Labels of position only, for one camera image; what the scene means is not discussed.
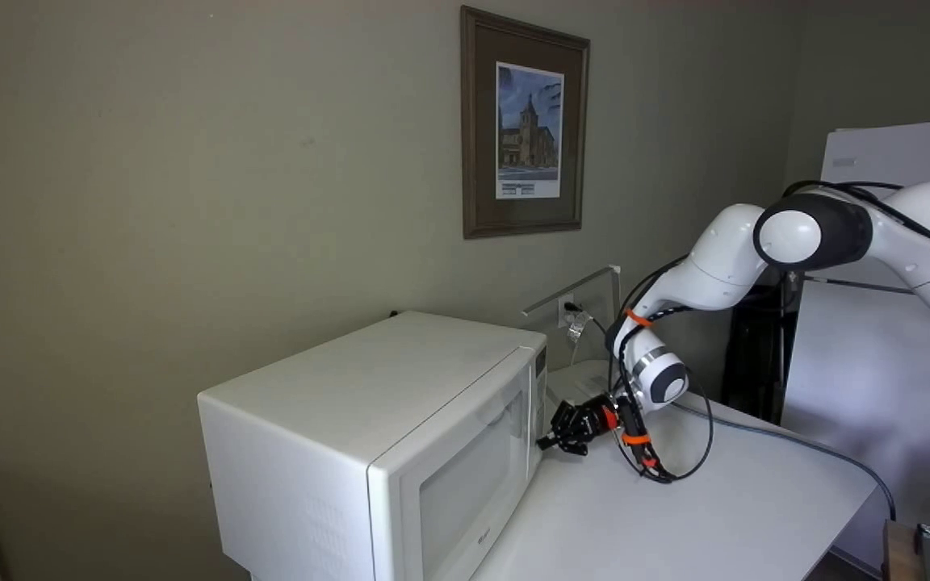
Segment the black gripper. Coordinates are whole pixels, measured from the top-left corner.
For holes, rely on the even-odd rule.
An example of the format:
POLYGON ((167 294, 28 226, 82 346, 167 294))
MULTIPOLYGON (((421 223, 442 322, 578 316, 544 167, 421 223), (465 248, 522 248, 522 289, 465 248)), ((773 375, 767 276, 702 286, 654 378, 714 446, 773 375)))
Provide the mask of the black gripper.
POLYGON ((558 432, 558 431, 571 427, 578 439, 550 432, 550 435, 539 435, 535 446, 544 451, 562 449, 569 457, 588 457, 588 443, 618 431, 620 424, 623 424, 620 403, 614 397, 590 397, 578 406, 562 402, 553 413, 553 431, 558 432))

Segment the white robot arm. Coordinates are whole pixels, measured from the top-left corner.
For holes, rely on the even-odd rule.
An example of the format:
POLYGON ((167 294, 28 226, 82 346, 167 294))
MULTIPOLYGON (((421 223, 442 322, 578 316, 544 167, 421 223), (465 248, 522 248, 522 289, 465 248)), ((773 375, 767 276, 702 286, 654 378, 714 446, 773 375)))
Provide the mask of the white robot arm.
POLYGON ((877 259, 930 308, 930 182, 891 187, 877 182, 798 182, 780 205, 729 205, 695 248, 655 269, 620 308, 606 330, 610 381, 600 397, 562 403, 539 449, 585 457, 588 443, 623 431, 623 446, 644 464, 654 439, 644 410, 663 410, 688 390, 688 367, 654 332, 684 310, 729 310, 770 272, 821 272, 877 259))

